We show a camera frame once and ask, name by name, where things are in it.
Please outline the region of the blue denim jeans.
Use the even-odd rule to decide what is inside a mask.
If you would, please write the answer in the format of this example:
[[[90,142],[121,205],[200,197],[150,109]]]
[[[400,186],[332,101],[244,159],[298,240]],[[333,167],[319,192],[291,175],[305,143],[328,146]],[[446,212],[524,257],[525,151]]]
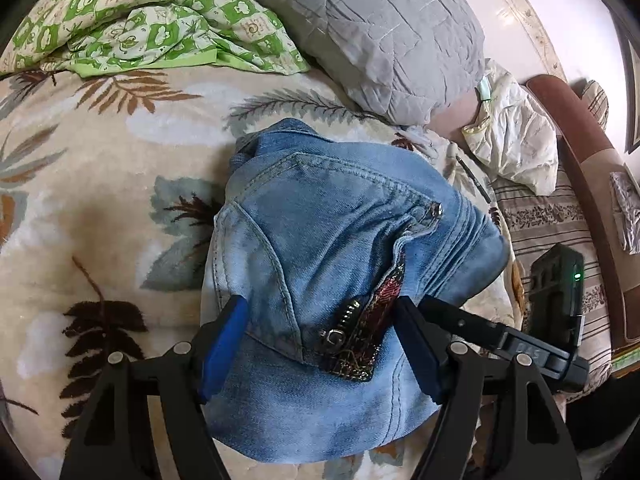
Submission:
[[[253,460],[335,460],[390,443],[436,411],[390,325],[392,305],[461,306],[509,246],[421,156],[335,142],[288,118],[242,136],[214,219],[201,318],[233,295],[250,320],[212,436]]]

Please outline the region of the striped beige mattress cover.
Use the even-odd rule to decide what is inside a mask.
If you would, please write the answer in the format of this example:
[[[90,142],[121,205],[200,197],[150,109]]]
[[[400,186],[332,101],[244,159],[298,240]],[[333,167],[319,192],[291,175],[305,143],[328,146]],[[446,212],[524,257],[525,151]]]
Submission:
[[[589,362],[589,374],[585,388],[567,400],[588,396],[611,374],[610,318],[597,251],[570,179],[559,168],[548,196],[505,178],[492,189],[522,266],[524,326],[559,348],[582,337],[576,354]]]

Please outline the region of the white crumpled cloth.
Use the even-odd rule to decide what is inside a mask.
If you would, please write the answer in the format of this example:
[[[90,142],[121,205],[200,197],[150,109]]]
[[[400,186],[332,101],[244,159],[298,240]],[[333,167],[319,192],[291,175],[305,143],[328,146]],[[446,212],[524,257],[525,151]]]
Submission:
[[[493,174],[534,194],[555,191],[558,129],[537,99],[505,68],[486,58],[477,86],[480,109],[461,129],[471,153]]]

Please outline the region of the beige leaf pattern blanket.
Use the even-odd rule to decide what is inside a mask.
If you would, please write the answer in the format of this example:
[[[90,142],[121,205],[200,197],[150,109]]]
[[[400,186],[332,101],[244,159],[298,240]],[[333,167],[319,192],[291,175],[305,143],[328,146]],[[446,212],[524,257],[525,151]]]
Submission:
[[[58,478],[108,350],[150,358],[194,334],[235,141],[288,117],[420,154],[506,227],[488,177],[442,129],[385,125],[320,70],[2,80],[1,427],[37,478]]]

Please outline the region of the grey quilted pillow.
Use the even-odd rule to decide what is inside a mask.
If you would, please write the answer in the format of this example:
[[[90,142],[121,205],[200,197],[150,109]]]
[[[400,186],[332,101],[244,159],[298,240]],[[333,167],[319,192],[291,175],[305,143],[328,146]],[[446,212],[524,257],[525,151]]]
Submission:
[[[466,0],[256,0],[363,110],[398,126],[476,88],[485,36]]]

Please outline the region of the green checkered quilt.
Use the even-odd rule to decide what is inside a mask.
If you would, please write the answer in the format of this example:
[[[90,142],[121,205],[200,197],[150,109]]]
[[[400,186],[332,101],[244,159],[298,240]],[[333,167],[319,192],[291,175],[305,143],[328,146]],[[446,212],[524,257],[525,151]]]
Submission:
[[[255,0],[39,0],[1,55],[2,74],[199,65],[285,76],[309,68],[277,14]]]

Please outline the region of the brown wooden bed frame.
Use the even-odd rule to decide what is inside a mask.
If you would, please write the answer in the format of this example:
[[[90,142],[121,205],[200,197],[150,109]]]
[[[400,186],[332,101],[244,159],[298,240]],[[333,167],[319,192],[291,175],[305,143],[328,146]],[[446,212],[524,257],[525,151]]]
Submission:
[[[538,75],[526,88],[560,130],[559,153],[590,229],[608,302],[613,356],[639,348],[639,257],[623,251],[614,222],[610,174],[623,159],[570,86]]]

